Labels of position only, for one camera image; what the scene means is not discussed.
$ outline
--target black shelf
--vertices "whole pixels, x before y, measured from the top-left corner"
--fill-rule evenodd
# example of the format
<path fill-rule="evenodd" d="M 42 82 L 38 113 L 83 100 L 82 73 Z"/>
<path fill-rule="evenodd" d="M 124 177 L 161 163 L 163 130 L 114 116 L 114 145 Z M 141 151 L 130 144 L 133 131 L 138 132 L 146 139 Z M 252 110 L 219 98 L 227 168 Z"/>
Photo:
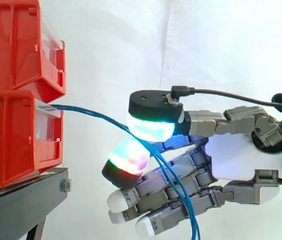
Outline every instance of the black shelf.
<path fill-rule="evenodd" d="M 67 168 L 54 168 L 32 181 L 0 190 L 0 240 L 39 239 L 46 216 L 67 198 L 60 186 Z"/>

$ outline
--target robot finger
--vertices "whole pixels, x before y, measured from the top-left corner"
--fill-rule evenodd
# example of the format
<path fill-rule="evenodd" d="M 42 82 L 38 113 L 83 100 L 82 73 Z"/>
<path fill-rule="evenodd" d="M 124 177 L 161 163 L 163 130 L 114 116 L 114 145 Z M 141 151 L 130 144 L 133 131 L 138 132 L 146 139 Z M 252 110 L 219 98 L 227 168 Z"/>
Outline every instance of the robot finger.
<path fill-rule="evenodd" d="M 201 147 L 189 149 L 186 153 L 171 160 L 169 164 L 181 179 L 190 178 L 189 182 L 196 183 L 197 187 L 192 193 L 197 192 L 199 186 L 208 185 L 214 181 L 210 174 L 210 159 Z M 171 180 L 174 180 L 168 170 L 167 172 Z M 163 191 L 168 186 L 169 183 L 162 170 L 157 168 L 144 174 L 134 188 L 118 189 L 113 192 L 107 203 L 112 213 L 123 212 L 137 205 L 140 201 L 148 201 L 151 199 L 149 196 Z"/>

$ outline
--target illuminated fingertip sensor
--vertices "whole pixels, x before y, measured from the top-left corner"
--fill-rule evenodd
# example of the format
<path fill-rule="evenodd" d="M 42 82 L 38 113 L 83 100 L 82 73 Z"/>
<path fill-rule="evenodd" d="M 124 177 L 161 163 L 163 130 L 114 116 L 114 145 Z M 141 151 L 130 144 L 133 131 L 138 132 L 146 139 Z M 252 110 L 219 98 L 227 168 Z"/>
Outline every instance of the illuminated fingertip sensor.
<path fill-rule="evenodd" d="M 127 116 L 127 125 L 136 137 L 149 142 L 165 142 L 175 129 L 174 123 L 140 120 L 130 114 Z"/>

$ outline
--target clear plastic bin front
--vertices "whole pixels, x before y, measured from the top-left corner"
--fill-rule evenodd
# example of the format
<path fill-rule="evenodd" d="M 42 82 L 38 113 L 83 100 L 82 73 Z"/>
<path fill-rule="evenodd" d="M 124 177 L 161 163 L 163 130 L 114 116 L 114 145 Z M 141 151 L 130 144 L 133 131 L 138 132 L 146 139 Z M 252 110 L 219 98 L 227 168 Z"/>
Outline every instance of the clear plastic bin front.
<path fill-rule="evenodd" d="M 61 118 L 61 110 L 58 110 L 41 101 L 36 101 L 36 139 L 40 141 L 57 141 L 55 135 L 55 120 Z"/>
<path fill-rule="evenodd" d="M 55 67 L 57 67 L 56 52 L 63 49 L 63 43 L 43 13 L 41 13 L 41 41 L 42 51 L 45 57 L 49 59 Z"/>

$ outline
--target bolt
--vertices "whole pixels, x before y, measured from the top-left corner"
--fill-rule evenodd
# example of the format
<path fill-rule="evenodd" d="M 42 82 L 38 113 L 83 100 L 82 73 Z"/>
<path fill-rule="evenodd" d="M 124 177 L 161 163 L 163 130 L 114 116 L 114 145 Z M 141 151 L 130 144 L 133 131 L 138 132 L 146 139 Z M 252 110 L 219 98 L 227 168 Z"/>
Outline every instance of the bolt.
<path fill-rule="evenodd" d="M 60 182 L 60 191 L 63 193 L 69 193 L 72 190 L 72 180 L 62 179 Z"/>

